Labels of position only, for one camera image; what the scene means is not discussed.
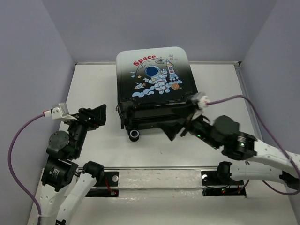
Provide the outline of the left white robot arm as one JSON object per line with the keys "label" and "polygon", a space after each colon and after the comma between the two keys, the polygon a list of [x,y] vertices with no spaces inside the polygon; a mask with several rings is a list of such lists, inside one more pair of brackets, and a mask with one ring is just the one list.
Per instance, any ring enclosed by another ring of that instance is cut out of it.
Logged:
{"label": "left white robot arm", "polygon": [[104,179],[104,167],[89,161],[84,165],[78,183],[67,197],[64,196],[78,169],[74,160],[80,157],[87,132],[106,123],[106,105],[80,108],[77,113],[70,114],[66,103],[59,103],[43,114],[65,123],[68,129],[56,131],[49,137],[37,223],[67,225],[90,188]]}

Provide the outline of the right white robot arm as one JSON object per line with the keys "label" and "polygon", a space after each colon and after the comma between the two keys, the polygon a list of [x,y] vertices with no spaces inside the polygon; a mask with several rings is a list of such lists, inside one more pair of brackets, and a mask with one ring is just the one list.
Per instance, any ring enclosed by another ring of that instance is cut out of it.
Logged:
{"label": "right white robot arm", "polygon": [[212,148],[221,149],[222,155],[229,159],[244,161],[243,165],[220,162],[215,173],[219,183],[261,180],[285,184],[297,192],[300,190],[299,155],[282,152],[253,135],[241,132],[239,123],[228,116],[217,117],[213,124],[199,117],[174,124],[162,123],[159,127],[171,141],[177,134],[183,137],[190,133]]}

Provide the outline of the black suitcase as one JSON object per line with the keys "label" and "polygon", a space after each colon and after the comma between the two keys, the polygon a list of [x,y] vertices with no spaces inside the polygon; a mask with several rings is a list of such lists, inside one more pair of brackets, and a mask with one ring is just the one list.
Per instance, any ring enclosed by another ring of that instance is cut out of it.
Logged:
{"label": "black suitcase", "polygon": [[177,122],[172,112],[198,92],[181,47],[122,51],[116,57],[117,107],[121,129],[132,142],[140,130]]}

